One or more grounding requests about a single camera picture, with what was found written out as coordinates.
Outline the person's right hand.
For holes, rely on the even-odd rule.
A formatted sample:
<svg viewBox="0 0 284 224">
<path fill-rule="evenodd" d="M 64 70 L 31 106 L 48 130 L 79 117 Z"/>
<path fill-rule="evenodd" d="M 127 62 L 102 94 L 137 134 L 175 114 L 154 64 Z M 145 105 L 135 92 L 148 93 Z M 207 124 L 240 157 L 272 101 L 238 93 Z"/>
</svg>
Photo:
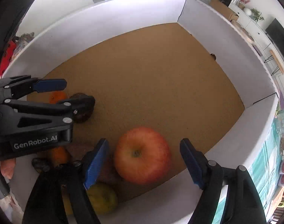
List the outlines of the person's right hand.
<svg viewBox="0 0 284 224">
<path fill-rule="evenodd" d="M 0 161 L 0 172 L 2 176 L 11 180 L 14 175 L 15 166 L 16 166 L 16 158 Z"/>
</svg>

